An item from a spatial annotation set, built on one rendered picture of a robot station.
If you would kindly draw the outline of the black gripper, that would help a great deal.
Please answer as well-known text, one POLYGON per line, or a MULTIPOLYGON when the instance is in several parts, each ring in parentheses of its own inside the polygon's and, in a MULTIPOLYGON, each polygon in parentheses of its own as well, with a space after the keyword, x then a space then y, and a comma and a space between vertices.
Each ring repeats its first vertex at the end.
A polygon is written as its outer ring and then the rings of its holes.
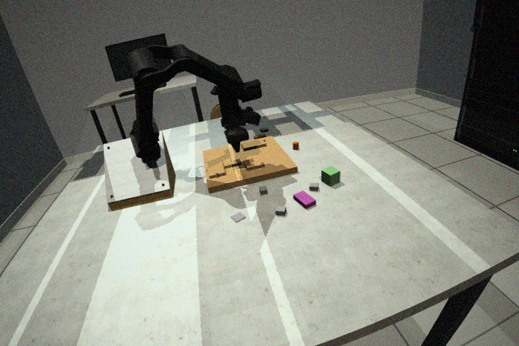
POLYGON ((220 109, 222 118, 221 124, 226 130, 224 134, 228 143, 232 145, 235 152, 238 153, 240 150, 240 141, 249 139, 249 134, 245 128, 241 126, 241 115, 240 108, 232 107, 229 109, 220 109))

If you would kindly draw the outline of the purple rectangular block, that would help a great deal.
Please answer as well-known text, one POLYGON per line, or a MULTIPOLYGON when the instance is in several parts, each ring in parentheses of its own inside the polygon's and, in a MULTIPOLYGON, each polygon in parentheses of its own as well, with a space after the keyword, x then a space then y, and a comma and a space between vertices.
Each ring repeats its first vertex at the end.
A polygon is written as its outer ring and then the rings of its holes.
POLYGON ((305 191, 293 195, 293 199, 305 209, 310 208, 313 205, 316 205, 315 199, 306 194, 305 191))

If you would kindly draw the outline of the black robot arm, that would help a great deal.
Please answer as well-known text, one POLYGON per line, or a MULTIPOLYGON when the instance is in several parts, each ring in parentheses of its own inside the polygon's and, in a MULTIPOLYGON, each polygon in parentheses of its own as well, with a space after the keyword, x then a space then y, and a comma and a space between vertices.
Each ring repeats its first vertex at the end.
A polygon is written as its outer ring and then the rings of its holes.
MULTIPOLYGON (((214 83, 213 95, 218 95, 221 109, 229 109, 262 97, 259 79, 243 82, 237 70, 229 65, 219 66, 207 58, 191 51, 183 44, 165 46, 150 45, 138 48, 128 54, 128 66, 133 77, 136 99, 136 120, 129 133, 133 149, 142 163, 161 158, 159 129, 153 111, 153 95, 159 84, 171 80, 175 75, 187 71, 214 83), (171 59, 171 63, 159 70, 155 58, 171 59)), ((259 125, 261 115, 247 106, 241 109, 241 126, 259 125)))

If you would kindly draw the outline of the green cube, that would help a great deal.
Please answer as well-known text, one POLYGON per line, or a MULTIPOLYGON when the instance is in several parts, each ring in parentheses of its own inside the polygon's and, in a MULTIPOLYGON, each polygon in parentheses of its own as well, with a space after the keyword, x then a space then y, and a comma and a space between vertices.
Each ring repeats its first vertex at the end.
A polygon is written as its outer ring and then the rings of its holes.
POLYGON ((321 171, 321 181, 331 187, 340 183, 341 171, 330 166, 321 171))

